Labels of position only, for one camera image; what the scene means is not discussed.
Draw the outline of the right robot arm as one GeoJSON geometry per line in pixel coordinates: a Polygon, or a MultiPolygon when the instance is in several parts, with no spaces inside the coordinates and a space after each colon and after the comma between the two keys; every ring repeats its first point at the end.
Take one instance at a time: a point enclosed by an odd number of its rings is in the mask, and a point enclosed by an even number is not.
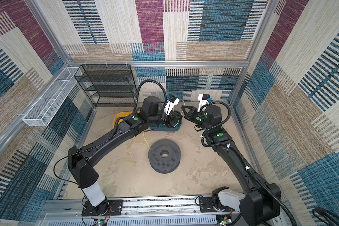
{"type": "Polygon", "coordinates": [[[232,209],[238,206],[241,216],[249,226],[267,224],[267,221],[278,217],[281,210],[286,213],[291,225],[295,226],[297,222],[294,216],[281,201],[279,186],[268,183],[255,171],[222,127],[230,117],[222,118],[219,105],[224,105],[228,112],[231,111],[229,105],[221,101],[210,102],[200,109],[194,106],[181,107],[184,118],[203,130],[202,145],[212,148],[227,163],[244,192],[244,197],[235,203],[235,196],[225,188],[215,194],[217,201],[221,206],[232,209]]]}

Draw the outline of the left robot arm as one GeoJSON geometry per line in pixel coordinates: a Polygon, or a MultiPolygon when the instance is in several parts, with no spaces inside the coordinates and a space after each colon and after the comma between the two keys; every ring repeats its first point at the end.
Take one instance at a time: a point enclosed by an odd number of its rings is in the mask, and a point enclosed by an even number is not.
{"type": "Polygon", "coordinates": [[[99,174],[94,166],[108,153],[125,141],[144,132],[151,125],[165,125],[171,128],[182,118],[174,111],[179,98],[167,94],[164,87],[155,80],[145,80],[140,83],[154,83],[162,90],[164,99],[149,96],[144,99],[141,107],[135,102],[133,111],[127,116],[121,116],[115,121],[114,128],[96,141],[82,148],[72,147],[68,150],[66,159],[68,169],[74,177],[74,183],[83,191],[92,207],[107,206],[107,198],[101,190],[99,174]]]}

